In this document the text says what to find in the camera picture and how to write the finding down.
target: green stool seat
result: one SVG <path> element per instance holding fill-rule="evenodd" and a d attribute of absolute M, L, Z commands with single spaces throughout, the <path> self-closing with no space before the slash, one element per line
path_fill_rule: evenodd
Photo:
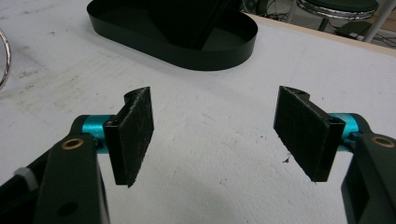
<path fill-rule="evenodd" d="M 362 21 L 369 19 L 378 9 L 375 0 L 294 0 L 304 11 L 323 18 L 319 26 L 324 31 L 329 19 Z"/>
<path fill-rule="evenodd" d="M 367 12 L 375 11 L 378 3 L 375 0 L 305 0 L 318 7 L 326 7 L 337 11 Z"/>

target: black plastic object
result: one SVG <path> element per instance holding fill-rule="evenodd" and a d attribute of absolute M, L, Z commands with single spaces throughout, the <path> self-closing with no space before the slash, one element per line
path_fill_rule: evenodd
<path fill-rule="evenodd" d="M 148 0 L 150 17 L 169 43 L 202 49 L 228 0 Z"/>
<path fill-rule="evenodd" d="M 373 133 L 362 116 L 352 116 L 360 133 L 341 188 L 347 222 L 396 223 L 396 140 Z"/>
<path fill-rule="evenodd" d="M 49 152 L 33 223 L 109 223 L 90 134 L 68 135 Z"/>
<path fill-rule="evenodd" d="M 311 103 L 308 93 L 279 88 L 274 129 L 312 181 L 327 181 L 345 125 Z"/>
<path fill-rule="evenodd" d="M 176 66 L 199 71 L 227 69 L 246 61 L 253 52 L 258 31 L 254 20 L 241 12 L 225 9 L 223 13 L 216 14 L 221 10 L 214 10 L 216 13 L 209 14 L 219 17 L 207 20 L 196 28 L 207 32 L 214 26 L 213 30 L 208 34 L 202 49 L 194 49 L 205 39 L 205 34 L 194 38 L 187 44 L 192 43 L 189 47 L 186 47 L 186 43 L 178 46 L 169 42 L 169 35 L 163 32 L 166 27 L 159 27 L 158 22 L 155 22 L 158 18 L 152 15 L 155 10 L 150 1 L 94 0 L 88 4 L 87 10 L 93 29 L 99 35 Z M 167 11 L 166 16 L 173 17 L 177 13 Z M 175 25 L 169 30 L 188 25 L 192 24 Z"/>
<path fill-rule="evenodd" d="M 125 94 L 124 100 L 122 110 L 104 124 L 104 132 L 116 184 L 131 187 L 154 131 L 149 87 Z"/>

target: floor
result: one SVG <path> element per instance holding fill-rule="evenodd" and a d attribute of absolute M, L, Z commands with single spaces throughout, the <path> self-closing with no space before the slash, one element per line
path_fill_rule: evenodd
<path fill-rule="evenodd" d="M 251 1 L 252 0 L 246 1 L 246 9 L 249 12 L 256 14 L 254 10 L 251 10 L 253 5 L 251 4 Z M 267 17 L 269 16 L 274 20 L 286 22 L 291 4 L 291 0 L 270 0 L 267 5 Z M 321 17 L 309 14 L 308 12 L 305 12 L 297 7 L 291 23 L 317 30 L 319 28 L 320 22 Z M 347 24 L 347 21 L 330 20 L 330 24 L 327 25 L 325 32 L 334 34 L 338 27 L 341 27 L 345 24 Z M 380 29 L 371 43 L 385 48 L 396 49 L 396 33 Z"/>

